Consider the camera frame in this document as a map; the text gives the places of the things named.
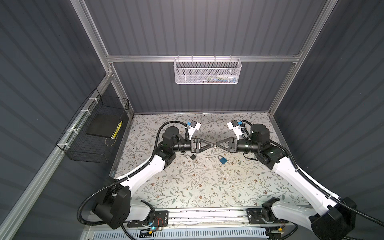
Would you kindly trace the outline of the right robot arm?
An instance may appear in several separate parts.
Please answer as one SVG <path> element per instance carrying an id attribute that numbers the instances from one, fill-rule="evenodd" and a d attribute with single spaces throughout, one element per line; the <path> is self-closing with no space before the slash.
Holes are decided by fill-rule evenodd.
<path id="1" fill-rule="evenodd" d="M 229 153 L 252 153 L 254 159 L 291 184 L 310 204 L 299 207 L 272 197 L 262 205 L 261 216 L 265 223 L 277 220 L 292 222 L 311 230 L 320 240 L 342 240 L 356 226 L 356 203 L 350 198 L 341 199 L 308 175 L 295 162 L 291 153 L 270 138 L 263 124 L 253 124 L 249 136 L 241 139 L 244 124 L 231 121 L 228 128 L 236 137 L 224 139 L 216 146 Z"/>

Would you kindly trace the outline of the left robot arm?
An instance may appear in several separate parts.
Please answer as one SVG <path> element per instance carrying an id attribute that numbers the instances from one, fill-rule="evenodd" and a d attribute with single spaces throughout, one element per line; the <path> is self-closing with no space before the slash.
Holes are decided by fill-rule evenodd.
<path id="1" fill-rule="evenodd" d="M 134 201 L 133 194 L 151 177 L 167 168 L 176 158 L 177 152 L 198 154 L 214 146 L 200 138 L 192 138 L 199 125 L 187 125 L 186 136 L 175 126 L 167 127 L 163 134 L 157 134 L 162 141 L 155 142 L 155 149 L 148 160 L 134 170 L 117 179 L 109 179 L 111 187 L 96 194 L 92 212 L 102 224 L 117 229 L 125 222 L 142 222 L 149 225 L 155 218 L 155 207 L 146 201 Z"/>

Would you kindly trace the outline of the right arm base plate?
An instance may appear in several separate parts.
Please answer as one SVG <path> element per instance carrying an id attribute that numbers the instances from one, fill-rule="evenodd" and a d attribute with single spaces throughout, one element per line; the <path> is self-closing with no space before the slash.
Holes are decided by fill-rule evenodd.
<path id="1" fill-rule="evenodd" d="M 288 223 L 286 220 L 275 219 L 272 222 L 267 221 L 263 218 L 262 208 L 248 208 L 246 209 L 247 218 L 249 224 L 251 225 L 261 225 L 261 224 L 283 224 Z"/>

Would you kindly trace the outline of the blue padlock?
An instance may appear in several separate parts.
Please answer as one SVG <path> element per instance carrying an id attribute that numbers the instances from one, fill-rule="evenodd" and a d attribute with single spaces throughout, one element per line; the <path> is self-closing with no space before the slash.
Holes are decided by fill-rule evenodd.
<path id="1" fill-rule="evenodd" d="M 219 159 L 219 162 L 223 165 L 228 162 L 228 160 L 221 155 L 218 156 L 218 159 Z"/>

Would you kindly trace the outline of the small black padlock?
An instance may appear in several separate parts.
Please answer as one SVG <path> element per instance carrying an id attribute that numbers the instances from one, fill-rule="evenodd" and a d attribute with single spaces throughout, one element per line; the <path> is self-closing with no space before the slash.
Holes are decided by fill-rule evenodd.
<path id="1" fill-rule="evenodd" d="M 190 160 L 195 160 L 197 158 L 196 155 L 192 154 L 192 155 L 186 155 L 186 157 Z"/>

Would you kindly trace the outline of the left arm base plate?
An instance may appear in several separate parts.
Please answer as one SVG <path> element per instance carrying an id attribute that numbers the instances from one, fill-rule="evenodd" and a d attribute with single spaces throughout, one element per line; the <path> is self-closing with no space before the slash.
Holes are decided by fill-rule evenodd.
<path id="1" fill-rule="evenodd" d="M 169 220 L 169 211 L 156 210 L 148 219 L 144 221 L 126 221 L 129 228 L 141 228 L 141 227 L 167 227 Z"/>

